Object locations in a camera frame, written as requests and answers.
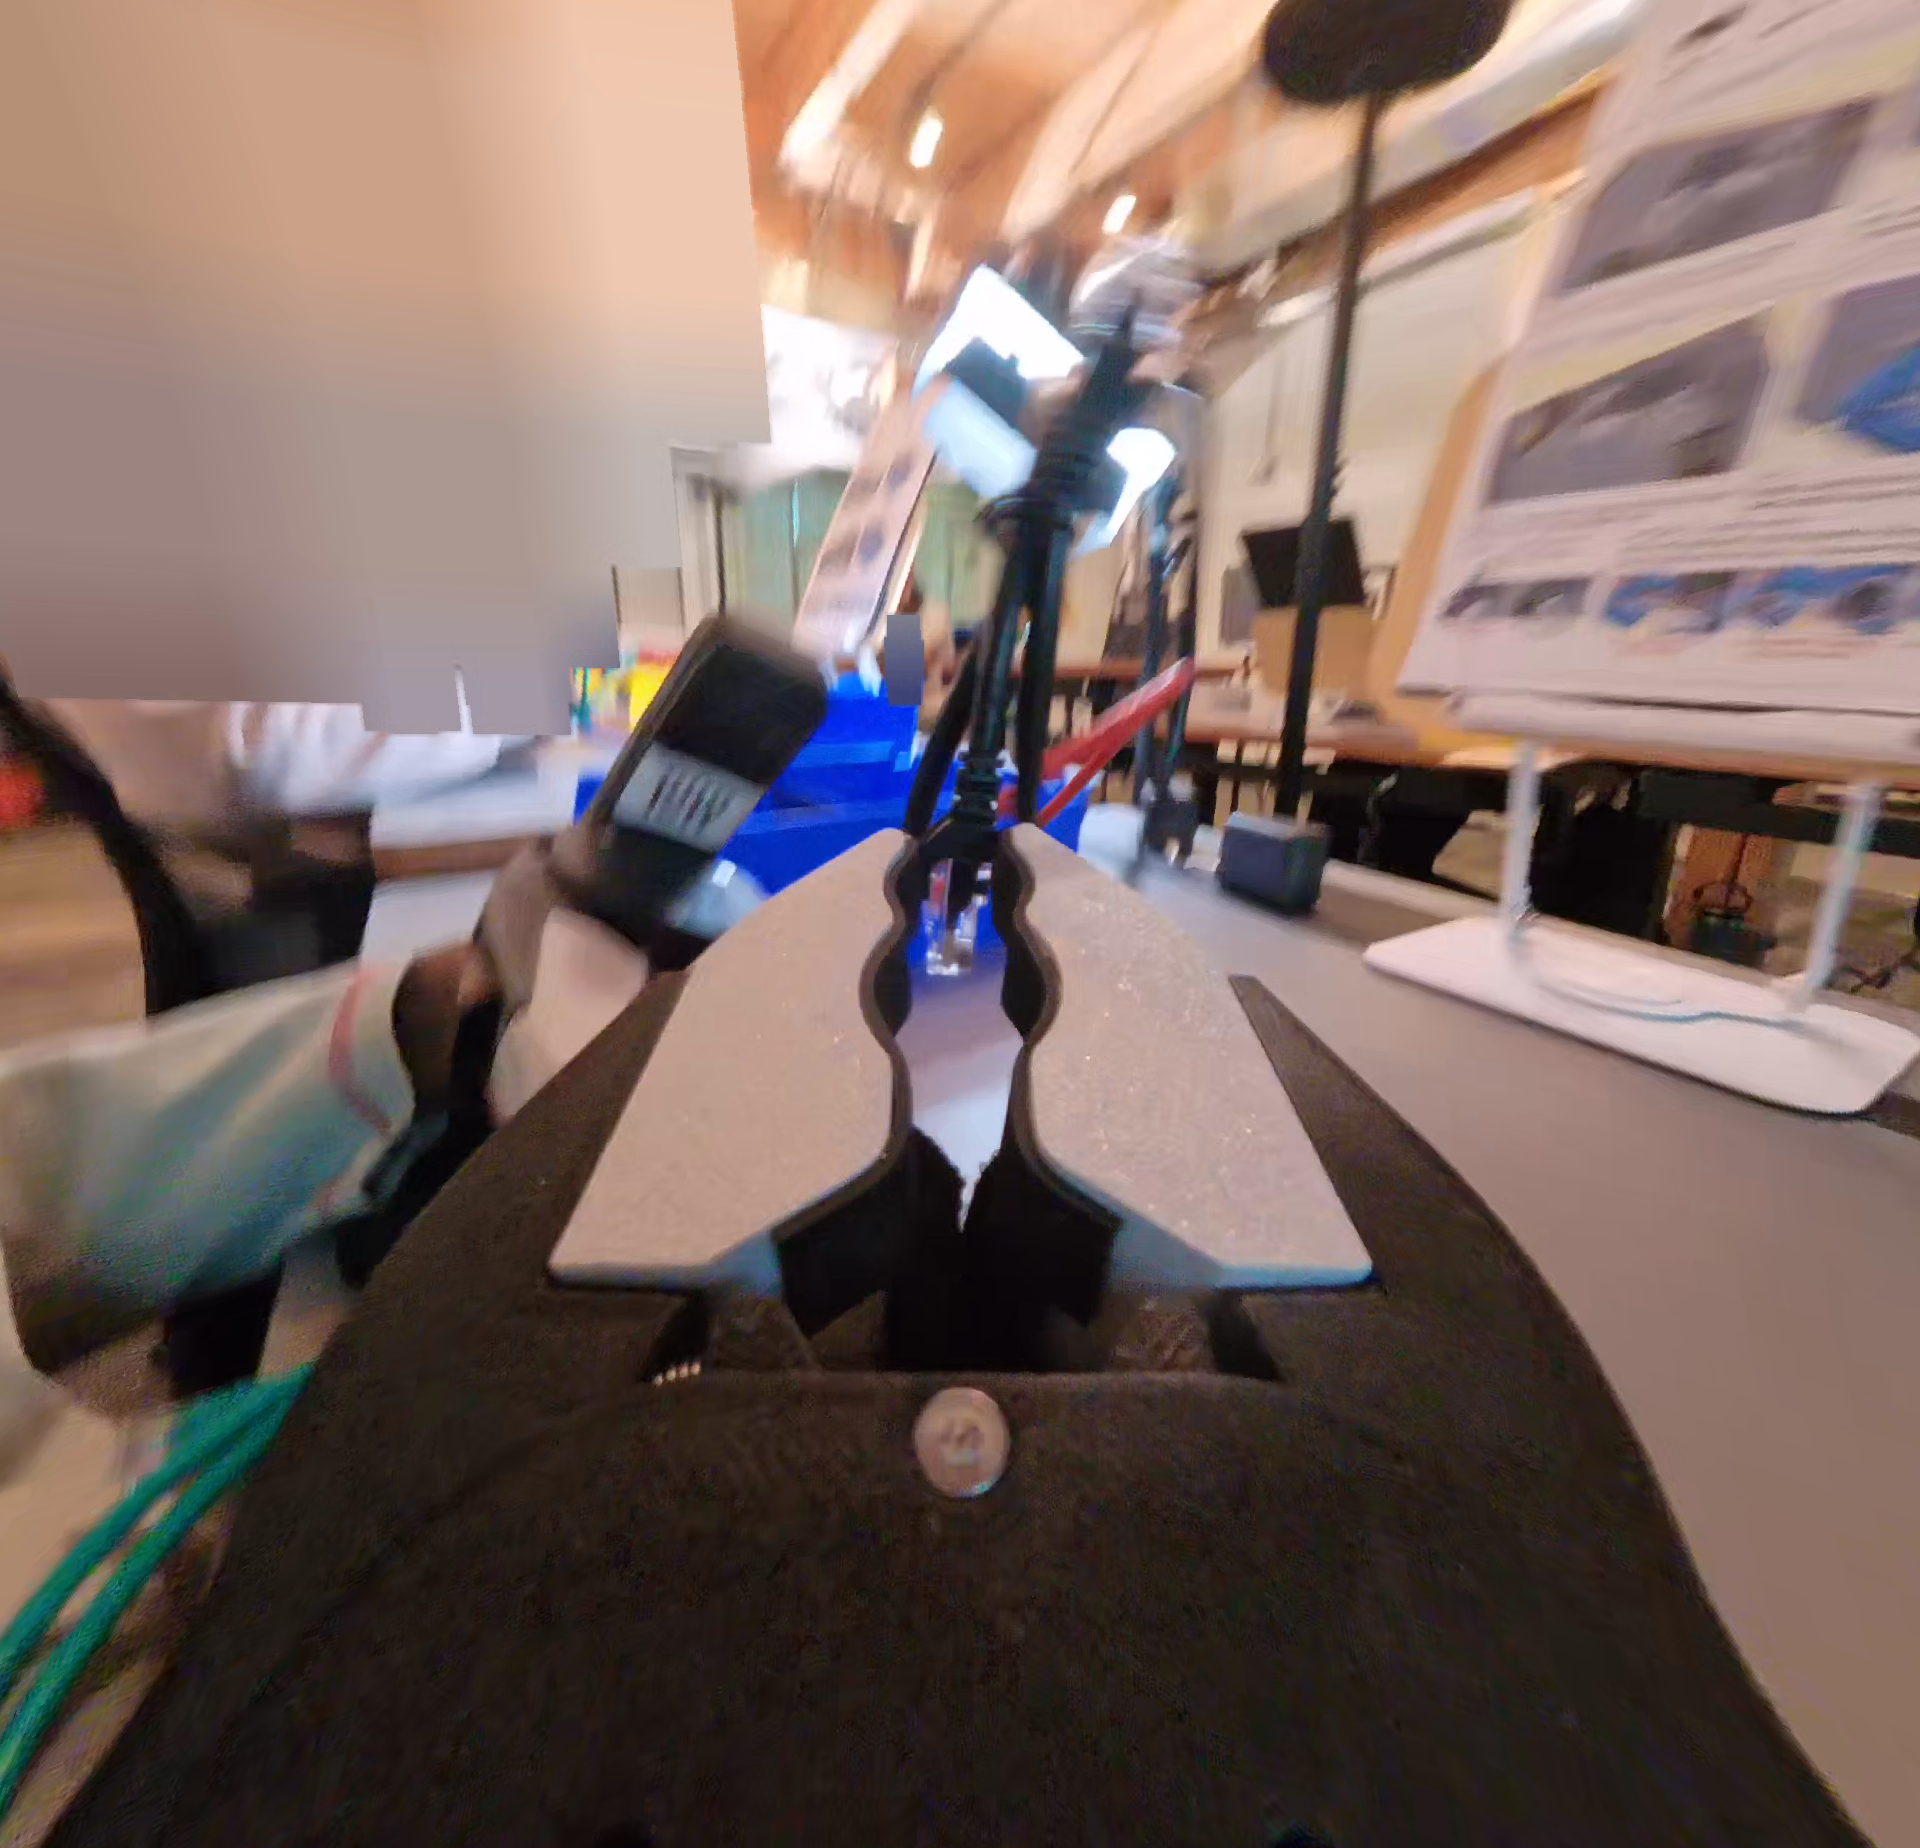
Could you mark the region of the person's left forearm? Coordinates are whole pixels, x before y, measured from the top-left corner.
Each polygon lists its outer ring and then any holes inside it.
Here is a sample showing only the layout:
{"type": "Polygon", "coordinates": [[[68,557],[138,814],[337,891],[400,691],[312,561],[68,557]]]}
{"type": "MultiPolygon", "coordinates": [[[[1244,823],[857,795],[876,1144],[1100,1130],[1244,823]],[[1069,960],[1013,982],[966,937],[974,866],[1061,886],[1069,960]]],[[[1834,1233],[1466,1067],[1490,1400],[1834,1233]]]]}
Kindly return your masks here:
{"type": "Polygon", "coordinates": [[[405,970],[350,962],[4,1050],[4,1391],[355,1209],[418,1111],[405,970]]]}

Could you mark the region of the red bar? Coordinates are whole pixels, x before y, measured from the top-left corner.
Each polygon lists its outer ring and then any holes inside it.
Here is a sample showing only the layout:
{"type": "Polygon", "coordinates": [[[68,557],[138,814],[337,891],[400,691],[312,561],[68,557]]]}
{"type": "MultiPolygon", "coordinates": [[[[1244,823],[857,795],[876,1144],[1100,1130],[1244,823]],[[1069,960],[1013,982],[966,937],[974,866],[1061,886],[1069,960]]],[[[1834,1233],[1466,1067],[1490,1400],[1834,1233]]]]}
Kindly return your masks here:
{"type": "Polygon", "coordinates": [[[1048,828],[1077,805],[1140,732],[1153,732],[1188,702],[1198,665],[1182,657],[1100,712],[1085,732],[1048,747],[1030,820],[1048,828]]]}

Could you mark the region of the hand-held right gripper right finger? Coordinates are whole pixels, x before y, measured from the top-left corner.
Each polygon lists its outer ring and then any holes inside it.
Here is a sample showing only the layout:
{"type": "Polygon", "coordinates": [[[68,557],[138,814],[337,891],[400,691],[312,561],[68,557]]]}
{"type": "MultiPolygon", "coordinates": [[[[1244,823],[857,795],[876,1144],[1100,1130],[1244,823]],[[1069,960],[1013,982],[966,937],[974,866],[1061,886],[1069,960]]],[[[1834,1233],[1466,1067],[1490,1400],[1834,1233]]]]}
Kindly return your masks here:
{"type": "Polygon", "coordinates": [[[1185,927],[1034,824],[1001,841],[992,919],[1018,1036],[969,1206],[992,1291],[1092,1326],[1127,1291],[1374,1276],[1246,1003],[1185,927]]]}

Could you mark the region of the bright light panel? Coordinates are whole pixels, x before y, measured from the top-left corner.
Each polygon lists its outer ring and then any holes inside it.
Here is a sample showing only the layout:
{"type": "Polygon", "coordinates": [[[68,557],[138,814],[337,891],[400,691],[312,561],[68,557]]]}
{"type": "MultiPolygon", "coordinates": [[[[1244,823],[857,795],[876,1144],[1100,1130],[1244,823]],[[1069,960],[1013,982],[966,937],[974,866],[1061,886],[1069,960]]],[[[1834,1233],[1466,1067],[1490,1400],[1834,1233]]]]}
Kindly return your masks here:
{"type": "MultiPolygon", "coordinates": [[[[980,502],[1030,480],[1044,414],[1067,403],[1088,369],[1069,337],[995,268],[978,267],[925,349],[914,404],[938,468],[980,502]]],[[[1094,468],[1092,502],[1074,518],[1074,552],[1108,547],[1179,461],[1158,426],[1127,421],[1094,468]]]]}

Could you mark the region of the small dark box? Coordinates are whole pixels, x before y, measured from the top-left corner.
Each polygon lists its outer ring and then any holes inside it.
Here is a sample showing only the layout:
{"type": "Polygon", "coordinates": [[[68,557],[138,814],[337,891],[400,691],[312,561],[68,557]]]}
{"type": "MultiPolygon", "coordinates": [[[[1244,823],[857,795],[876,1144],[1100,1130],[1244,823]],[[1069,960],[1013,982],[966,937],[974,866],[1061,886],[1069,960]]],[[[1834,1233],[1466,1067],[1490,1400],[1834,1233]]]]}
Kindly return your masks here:
{"type": "Polygon", "coordinates": [[[1286,919],[1310,917],[1324,895],[1332,833],[1298,814],[1237,809],[1218,835],[1216,886],[1286,919]]]}

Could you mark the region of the person's left hand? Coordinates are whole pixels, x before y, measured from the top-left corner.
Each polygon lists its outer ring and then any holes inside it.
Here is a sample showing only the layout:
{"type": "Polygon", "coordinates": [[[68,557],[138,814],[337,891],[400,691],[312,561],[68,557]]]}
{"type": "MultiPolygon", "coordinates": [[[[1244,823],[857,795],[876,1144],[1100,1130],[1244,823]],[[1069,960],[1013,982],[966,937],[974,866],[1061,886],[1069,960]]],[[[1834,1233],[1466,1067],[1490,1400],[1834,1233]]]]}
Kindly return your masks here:
{"type": "Polygon", "coordinates": [[[410,953],[393,1011],[417,1115],[476,1136],[498,1125],[492,1077],[516,995],[494,903],[494,895],[476,898],[460,930],[436,933],[410,953]]]}

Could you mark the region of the blue plastic bin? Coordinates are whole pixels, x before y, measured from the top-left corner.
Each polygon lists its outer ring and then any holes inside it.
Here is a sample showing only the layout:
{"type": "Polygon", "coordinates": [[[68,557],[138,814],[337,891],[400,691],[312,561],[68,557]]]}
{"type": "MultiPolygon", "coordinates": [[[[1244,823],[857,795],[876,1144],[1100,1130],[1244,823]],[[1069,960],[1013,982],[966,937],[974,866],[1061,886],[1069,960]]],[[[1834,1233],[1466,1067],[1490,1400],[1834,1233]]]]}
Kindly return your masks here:
{"type": "Polygon", "coordinates": [[[919,712],[842,675],[822,725],[755,809],[744,787],[691,757],[645,752],[615,806],[620,827],[691,828],[708,859],[779,895],[872,835],[899,830],[922,757],[919,712]]]}

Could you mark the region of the white poster stand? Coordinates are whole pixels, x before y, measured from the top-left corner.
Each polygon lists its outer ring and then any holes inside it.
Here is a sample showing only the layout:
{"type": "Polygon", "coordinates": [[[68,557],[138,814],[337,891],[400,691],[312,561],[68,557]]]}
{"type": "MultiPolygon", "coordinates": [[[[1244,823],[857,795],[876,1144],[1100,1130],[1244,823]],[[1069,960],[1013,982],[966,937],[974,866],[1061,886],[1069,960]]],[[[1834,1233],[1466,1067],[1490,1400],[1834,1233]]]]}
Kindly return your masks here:
{"type": "Polygon", "coordinates": [[[1539,915],[1528,859],[1540,820],[1543,748],[1524,736],[1509,774],[1494,912],[1376,942],[1363,962],[1405,987],[1771,1109],[1866,1116],[1916,1072],[1916,1033],[1825,997],[1825,989],[1885,795],[1881,777],[1842,787],[1837,859],[1817,903],[1803,972],[1742,976],[1694,954],[1628,948],[1539,915]]]}

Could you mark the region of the black round-top floor stand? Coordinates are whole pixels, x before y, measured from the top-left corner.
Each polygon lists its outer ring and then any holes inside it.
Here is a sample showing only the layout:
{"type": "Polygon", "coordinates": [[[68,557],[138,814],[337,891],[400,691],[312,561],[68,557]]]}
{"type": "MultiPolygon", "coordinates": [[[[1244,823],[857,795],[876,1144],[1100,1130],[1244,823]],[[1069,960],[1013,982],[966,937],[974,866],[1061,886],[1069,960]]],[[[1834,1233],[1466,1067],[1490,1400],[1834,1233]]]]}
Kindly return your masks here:
{"type": "Polygon", "coordinates": [[[1294,626],[1274,773],[1274,812],[1280,819],[1298,816],[1307,790],[1307,736],[1332,585],[1332,504],[1381,124],[1389,108],[1406,97],[1469,74],[1497,47],[1513,10],[1515,0],[1278,0],[1263,26],[1260,67],[1284,102],[1320,111],[1357,108],[1308,516],[1294,580],[1294,626]]]}

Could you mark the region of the wooden desk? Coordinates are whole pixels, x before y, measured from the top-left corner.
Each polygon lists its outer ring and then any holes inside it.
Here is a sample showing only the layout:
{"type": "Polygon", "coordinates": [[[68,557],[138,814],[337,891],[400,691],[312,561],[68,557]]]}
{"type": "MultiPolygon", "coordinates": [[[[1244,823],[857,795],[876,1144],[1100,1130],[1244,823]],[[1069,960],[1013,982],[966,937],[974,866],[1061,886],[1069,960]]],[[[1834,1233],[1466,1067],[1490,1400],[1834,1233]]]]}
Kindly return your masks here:
{"type": "MultiPolygon", "coordinates": [[[[1185,739],[1212,748],[1218,762],[1274,770],[1282,757],[1284,699],[1263,686],[1205,683],[1186,699],[1185,739]]],[[[1368,762],[1390,770],[1417,768],[1460,777],[1507,777],[1516,766],[1509,736],[1459,732],[1412,722],[1395,712],[1339,708],[1310,719],[1307,765],[1322,770],[1335,761],[1368,762]]]]}

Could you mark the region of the printed poster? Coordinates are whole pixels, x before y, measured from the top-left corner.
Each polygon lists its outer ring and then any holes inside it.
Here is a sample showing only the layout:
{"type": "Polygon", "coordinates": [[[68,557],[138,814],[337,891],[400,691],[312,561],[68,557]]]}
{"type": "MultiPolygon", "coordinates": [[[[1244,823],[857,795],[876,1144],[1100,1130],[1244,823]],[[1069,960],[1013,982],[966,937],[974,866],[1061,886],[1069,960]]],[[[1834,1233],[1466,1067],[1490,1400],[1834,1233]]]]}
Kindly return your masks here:
{"type": "Polygon", "coordinates": [[[1919,0],[1650,0],[1402,691],[1916,768],[1919,0]]]}

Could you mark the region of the tan wooden poster board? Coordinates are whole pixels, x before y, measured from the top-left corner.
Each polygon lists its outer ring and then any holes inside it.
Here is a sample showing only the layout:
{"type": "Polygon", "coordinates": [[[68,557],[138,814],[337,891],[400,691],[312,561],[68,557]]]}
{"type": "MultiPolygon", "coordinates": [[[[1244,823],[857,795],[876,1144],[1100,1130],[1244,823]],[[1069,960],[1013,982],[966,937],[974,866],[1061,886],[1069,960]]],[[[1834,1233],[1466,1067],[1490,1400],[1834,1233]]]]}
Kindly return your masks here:
{"type": "Polygon", "coordinates": [[[1456,509],[1472,486],[1483,428],[1504,369],[1507,362],[1497,361],[1478,372],[1453,409],[1366,658],[1365,701],[1435,766],[1492,770],[1509,762],[1509,736],[1463,731],[1442,701],[1402,693],[1405,662],[1428,613],[1456,509]]]}

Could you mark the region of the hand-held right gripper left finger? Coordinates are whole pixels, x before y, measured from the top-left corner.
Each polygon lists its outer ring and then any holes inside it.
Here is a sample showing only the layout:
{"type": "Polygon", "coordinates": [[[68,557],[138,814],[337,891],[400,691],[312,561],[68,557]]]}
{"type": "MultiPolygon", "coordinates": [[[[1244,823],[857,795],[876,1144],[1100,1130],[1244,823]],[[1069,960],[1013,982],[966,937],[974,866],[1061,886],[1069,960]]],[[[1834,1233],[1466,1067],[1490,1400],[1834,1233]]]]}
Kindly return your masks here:
{"type": "Polygon", "coordinates": [[[661,1024],[555,1284],[739,1291],[817,1337],[955,1242],[962,1182],[900,1048],[922,885],[913,838],[872,835],[646,989],[661,1024]]]}

